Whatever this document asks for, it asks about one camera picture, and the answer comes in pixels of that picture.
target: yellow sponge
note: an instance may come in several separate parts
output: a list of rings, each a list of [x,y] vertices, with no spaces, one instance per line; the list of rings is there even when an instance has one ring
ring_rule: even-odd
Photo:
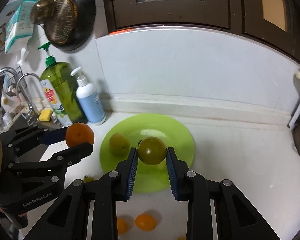
[[[40,116],[39,116],[39,121],[40,122],[49,122],[51,113],[52,113],[52,109],[50,109],[50,108],[42,109]]]

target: green plate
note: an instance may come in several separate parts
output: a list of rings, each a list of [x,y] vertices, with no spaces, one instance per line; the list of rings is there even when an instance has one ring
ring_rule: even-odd
[[[100,163],[104,172],[115,170],[127,156],[110,153],[109,139],[114,133],[124,135],[130,147],[138,148],[138,142],[149,136],[160,138],[166,147],[173,147],[179,160],[188,166],[194,159],[194,141],[188,129],[177,120],[161,114],[138,114],[114,126],[105,136],[100,147]],[[150,193],[170,187],[165,160],[158,165],[146,165],[139,160],[134,193]]]

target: orange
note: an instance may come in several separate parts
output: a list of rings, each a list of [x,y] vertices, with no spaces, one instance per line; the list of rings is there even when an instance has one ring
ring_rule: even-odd
[[[148,214],[138,215],[135,220],[135,224],[138,228],[140,228],[143,231],[151,231],[156,226],[154,217]]]
[[[128,225],[122,218],[117,218],[118,234],[122,235],[128,231]]]
[[[93,145],[94,133],[92,129],[84,123],[74,123],[66,131],[66,144],[69,148],[88,142]]]

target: green bottle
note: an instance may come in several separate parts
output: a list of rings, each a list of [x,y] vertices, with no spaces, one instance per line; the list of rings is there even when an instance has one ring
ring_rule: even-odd
[[[56,62],[55,57],[49,53],[50,44],[47,42],[38,48],[44,49],[48,54],[47,68],[40,77],[43,92],[63,126],[70,126],[76,122],[87,123],[88,119],[75,94],[78,84],[75,77],[70,75],[71,67],[69,63]]]

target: brown cabinet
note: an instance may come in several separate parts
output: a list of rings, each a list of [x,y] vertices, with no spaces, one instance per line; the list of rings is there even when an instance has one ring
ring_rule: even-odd
[[[204,25],[267,44],[300,63],[293,0],[104,0],[109,32],[153,24]]]

